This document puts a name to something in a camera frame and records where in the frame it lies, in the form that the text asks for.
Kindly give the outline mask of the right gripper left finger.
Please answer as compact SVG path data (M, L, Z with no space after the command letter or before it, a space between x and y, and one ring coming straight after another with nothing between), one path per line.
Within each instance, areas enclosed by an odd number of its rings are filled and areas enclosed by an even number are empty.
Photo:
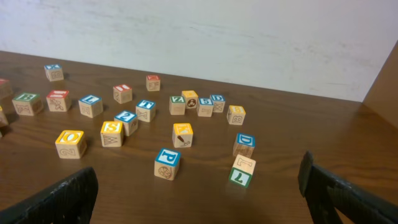
M98 194L94 168L86 167L1 211L1 223L89 223Z

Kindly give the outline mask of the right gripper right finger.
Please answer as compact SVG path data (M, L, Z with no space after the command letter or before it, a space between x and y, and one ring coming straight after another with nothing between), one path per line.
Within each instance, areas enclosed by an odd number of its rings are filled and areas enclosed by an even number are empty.
M316 165L307 151L300 163L299 190L314 223L397 223L397 206Z

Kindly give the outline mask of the green B block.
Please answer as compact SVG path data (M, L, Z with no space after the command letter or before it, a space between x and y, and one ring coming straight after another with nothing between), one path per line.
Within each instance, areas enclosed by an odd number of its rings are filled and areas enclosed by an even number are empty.
M44 108L40 95L23 92L12 99L15 111L21 116L35 116Z

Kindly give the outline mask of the yellow O block right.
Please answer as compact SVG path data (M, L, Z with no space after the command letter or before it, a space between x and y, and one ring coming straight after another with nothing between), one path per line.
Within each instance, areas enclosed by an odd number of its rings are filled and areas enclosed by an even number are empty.
M86 151L85 133L79 130L64 130L61 132L55 146L61 159L81 159Z

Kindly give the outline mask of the green 7 block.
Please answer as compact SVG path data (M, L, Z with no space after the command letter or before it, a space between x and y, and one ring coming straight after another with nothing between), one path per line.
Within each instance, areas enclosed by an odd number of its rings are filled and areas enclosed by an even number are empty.
M255 160L238 154L233 163L228 180L234 184L248 188L255 166Z

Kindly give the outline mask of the blue d block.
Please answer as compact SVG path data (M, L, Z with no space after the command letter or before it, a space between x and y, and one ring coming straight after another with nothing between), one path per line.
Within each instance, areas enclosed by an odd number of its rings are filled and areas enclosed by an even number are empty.
M225 97L223 95L210 95L210 99L213 102L213 112L222 113L226 103Z
M254 148L256 146L256 140L253 135L238 133L233 146L233 156L236 157L238 154L251 158Z

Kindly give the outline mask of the blue L block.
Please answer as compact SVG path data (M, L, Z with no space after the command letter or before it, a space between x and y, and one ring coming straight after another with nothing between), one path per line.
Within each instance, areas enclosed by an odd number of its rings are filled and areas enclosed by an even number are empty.
M80 113L94 118L103 112L102 98L96 95L86 95L78 100Z

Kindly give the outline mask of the blue 2 block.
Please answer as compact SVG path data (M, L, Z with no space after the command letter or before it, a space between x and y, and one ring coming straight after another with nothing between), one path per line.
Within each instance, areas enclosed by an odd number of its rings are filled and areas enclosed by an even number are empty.
M114 117L114 121L121 121L124 127L124 135L131 136L138 128L137 114L124 110Z

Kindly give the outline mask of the blue P block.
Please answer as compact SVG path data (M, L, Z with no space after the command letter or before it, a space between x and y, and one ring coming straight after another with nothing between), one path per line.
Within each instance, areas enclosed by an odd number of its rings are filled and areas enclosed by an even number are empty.
M155 158L154 175L167 180L174 180L180 166L181 153L162 148Z

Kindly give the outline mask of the red I block centre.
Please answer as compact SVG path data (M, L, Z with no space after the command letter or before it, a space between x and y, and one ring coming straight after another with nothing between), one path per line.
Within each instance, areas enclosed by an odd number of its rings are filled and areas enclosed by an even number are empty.
M51 112L67 112L72 105L68 90L52 90L46 100Z

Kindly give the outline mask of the red i block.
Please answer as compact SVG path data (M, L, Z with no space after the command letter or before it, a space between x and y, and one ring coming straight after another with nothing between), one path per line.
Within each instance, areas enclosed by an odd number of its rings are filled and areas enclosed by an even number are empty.
M72 105L68 90L52 90L46 100L51 112L67 112Z
M132 101L132 88L126 84L116 85L113 87L113 96L120 104Z

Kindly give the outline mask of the yellow B block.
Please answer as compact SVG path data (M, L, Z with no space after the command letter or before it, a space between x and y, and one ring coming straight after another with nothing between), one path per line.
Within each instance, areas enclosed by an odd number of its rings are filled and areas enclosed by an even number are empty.
M246 115L246 111L242 106L238 105L229 105L228 113L227 113L227 121L231 125L242 125L244 122L244 118Z

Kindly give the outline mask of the blue X block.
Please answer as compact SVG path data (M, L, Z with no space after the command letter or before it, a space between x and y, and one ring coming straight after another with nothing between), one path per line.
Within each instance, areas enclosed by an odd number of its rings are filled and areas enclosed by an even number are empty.
M50 82L64 79L62 66L60 64L44 65L45 75Z

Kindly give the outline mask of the red H block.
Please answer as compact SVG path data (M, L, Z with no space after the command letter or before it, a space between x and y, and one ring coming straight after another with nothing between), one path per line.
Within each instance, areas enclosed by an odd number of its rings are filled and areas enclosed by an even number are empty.
M147 75L146 76L146 88L148 91L159 91L160 90L160 78L158 75Z

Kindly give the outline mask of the yellow block with picture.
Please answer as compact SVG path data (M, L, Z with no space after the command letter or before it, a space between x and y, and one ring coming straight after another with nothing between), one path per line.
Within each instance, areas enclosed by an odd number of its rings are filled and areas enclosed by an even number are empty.
M198 95L194 90L183 90L182 96L186 102L186 109L194 109L197 107Z

